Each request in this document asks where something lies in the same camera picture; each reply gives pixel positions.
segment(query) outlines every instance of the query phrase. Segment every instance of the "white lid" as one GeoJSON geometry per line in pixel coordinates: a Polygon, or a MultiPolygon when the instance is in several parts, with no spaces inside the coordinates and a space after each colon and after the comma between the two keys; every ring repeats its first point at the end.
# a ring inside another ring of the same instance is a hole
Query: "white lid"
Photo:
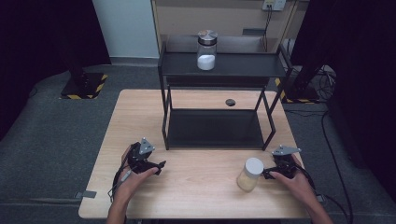
{"type": "Polygon", "coordinates": [[[257,158],[249,158],[245,163],[245,171],[247,176],[256,178],[262,174],[264,164],[257,158]]]}

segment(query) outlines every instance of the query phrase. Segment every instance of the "light wood surface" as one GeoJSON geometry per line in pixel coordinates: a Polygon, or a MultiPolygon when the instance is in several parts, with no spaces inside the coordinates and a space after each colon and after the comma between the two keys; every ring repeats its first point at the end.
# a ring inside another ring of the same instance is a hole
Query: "light wood surface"
{"type": "MultiPolygon", "coordinates": [[[[174,107],[254,108],[259,91],[172,91],[174,107]],[[235,99],[228,107],[225,101],[235,99]]],[[[269,103],[274,92],[266,93],[269,103]]],[[[264,104],[259,108],[263,136],[269,126],[264,104]]],[[[130,201],[128,218],[298,218],[307,217],[304,208],[276,180],[260,177],[250,193],[242,191],[236,178],[246,159],[256,157],[269,168],[275,164],[271,151],[279,145],[296,147],[281,103],[273,112],[276,134],[266,151],[259,149],[171,148],[165,150],[161,127],[163,103],[159,90],[124,90],[120,93],[106,136],[93,167],[87,190],[94,199],[84,198],[79,215],[106,218],[111,205],[107,192],[120,158],[130,144],[146,137],[155,151],[152,162],[166,161],[160,175],[150,177],[130,201]]]]}

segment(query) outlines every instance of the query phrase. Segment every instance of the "round black object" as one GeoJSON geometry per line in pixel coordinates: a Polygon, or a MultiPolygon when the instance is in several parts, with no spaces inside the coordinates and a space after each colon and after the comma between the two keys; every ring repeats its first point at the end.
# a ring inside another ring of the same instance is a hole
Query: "round black object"
{"type": "Polygon", "coordinates": [[[225,104],[227,106],[235,106],[236,102],[233,99],[228,99],[228,100],[225,101],[225,104]]]}

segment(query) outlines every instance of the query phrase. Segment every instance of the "jar with metal lid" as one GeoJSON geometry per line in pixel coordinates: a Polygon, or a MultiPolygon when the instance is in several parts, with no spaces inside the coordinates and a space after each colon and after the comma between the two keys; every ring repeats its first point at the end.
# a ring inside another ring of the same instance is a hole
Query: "jar with metal lid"
{"type": "Polygon", "coordinates": [[[218,34],[211,30],[198,33],[197,65],[202,70],[215,67],[218,34]]]}
{"type": "Polygon", "coordinates": [[[256,187],[263,170],[264,164],[262,164],[262,161],[257,158],[247,159],[244,169],[236,179],[239,188],[251,192],[256,187]]]}

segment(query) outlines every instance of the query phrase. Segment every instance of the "white wall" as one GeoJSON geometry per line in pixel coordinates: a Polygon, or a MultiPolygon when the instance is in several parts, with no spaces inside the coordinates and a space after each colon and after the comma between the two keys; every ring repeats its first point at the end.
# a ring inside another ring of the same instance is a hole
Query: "white wall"
{"type": "Polygon", "coordinates": [[[150,0],[92,0],[110,57],[159,58],[150,0]]]}

